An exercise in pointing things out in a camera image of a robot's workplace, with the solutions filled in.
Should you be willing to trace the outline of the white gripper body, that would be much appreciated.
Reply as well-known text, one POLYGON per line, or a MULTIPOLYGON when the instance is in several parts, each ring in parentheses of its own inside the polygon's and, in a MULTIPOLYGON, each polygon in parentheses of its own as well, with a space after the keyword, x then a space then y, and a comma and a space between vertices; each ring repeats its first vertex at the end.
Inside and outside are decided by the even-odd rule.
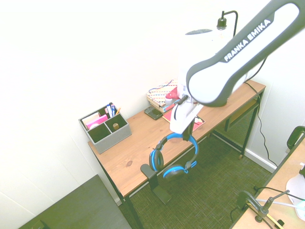
POLYGON ((202 104, 194 104, 191 102, 177 104, 172 109, 170 130, 174 133, 182 134, 202 108, 202 104))

